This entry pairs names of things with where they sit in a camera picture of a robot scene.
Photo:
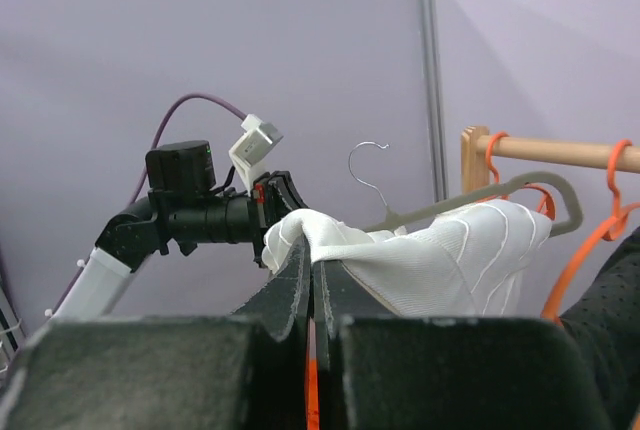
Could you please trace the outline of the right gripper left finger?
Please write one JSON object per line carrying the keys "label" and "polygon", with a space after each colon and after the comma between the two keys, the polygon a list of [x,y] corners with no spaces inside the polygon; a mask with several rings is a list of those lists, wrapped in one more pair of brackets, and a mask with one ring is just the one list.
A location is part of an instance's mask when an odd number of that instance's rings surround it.
{"label": "right gripper left finger", "polygon": [[233,313],[59,320],[1,395],[5,429],[303,429],[310,249]]}

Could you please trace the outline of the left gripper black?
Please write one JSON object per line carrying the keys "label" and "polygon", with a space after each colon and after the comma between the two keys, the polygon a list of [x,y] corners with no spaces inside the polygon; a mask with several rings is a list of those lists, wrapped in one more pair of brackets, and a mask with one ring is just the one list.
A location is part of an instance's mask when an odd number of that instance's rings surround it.
{"label": "left gripper black", "polygon": [[292,211],[307,207],[289,171],[265,173],[254,182],[249,192],[249,227],[254,262],[260,268],[266,268],[262,252],[267,231]]}

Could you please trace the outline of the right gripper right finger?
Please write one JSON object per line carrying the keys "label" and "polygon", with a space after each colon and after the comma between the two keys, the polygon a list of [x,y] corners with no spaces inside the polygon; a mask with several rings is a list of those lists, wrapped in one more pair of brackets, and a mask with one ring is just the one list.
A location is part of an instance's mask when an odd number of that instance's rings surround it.
{"label": "right gripper right finger", "polygon": [[577,348],[539,319],[393,315],[313,268],[324,429],[607,429]]}

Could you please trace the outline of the grey hanger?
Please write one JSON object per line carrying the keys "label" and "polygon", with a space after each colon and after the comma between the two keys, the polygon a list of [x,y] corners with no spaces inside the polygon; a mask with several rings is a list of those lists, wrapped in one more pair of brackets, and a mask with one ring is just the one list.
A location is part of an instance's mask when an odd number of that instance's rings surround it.
{"label": "grey hanger", "polygon": [[551,186],[559,193],[565,205],[568,218],[564,221],[556,221],[552,225],[551,233],[550,233],[551,237],[556,237],[566,233],[571,233],[577,230],[583,223],[583,219],[584,219],[583,210],[581,208],[578,196],[573,186],[565,178],[561,177],[558,174],[555,174],[553,172],[548,172],[548,171],[527,172],[527,173],[520,174],[513,177],[512,179],[508,180],[506,183],[490,184],[481,189],[474,190],[468,194],[451,197],[419,210],[415,210],[405,214],[397,214],[391,209],[391,207],[389,206],[387,200],[385,199],[380,189],[376,185],[373,185],[369,182],[366,182],[363,179],[360,179],[356,175],[353,169],[353,164],[352,164],[353,155],[360,148],[365,146],[374,146],[378,149],[384,150],[384,149],[387,149],[389,145],[388,144],[381,145],[373,141],[364,141],[357,144],[349,152],[347,162],[348,162],[348,169],[351,176],[358,183],[368,188],[374,189],[379,195],[386,211],[385,219],[378,224],[374,224],[364,228],[365,232],[396,230],[401,226],[410,225],[430,217],[435,217],[437,215],[443,214],[448,211],[452,211],[459,207],[478,202],[485,198],[508,196],[524,188],[526,184],[547,184]]}

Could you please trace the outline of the white pleated skirt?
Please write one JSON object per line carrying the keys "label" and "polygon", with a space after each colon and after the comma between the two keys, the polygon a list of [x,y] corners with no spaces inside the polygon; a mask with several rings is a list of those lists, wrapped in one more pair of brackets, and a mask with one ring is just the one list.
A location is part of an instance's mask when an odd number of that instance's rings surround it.
{"label": "white pleated skirt", "polygon": [[305,237],[312,262],[341,261],[400,316],[512,316],[524,274],[551,228],[545,215],[501,199],[445,212],[414,232],[365,232],[299,209],[267,231],[262,261],[278,273]]}

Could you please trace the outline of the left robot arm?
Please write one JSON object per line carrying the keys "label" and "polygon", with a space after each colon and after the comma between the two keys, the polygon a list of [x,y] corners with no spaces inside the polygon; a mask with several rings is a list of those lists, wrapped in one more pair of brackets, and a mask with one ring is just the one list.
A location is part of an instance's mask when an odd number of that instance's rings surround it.
{"label": "left robot arm", "polygon": [[305,205],[287,171],[266,172],[245,192],[217,185],[206,140],[162,145],[145,163],[146,197],[108,221],[53,317],[109,314],[149,257],[168,254],[171,241],[185,256],[200,244],[249,243],[254,262],[264,266],[267,230]]}

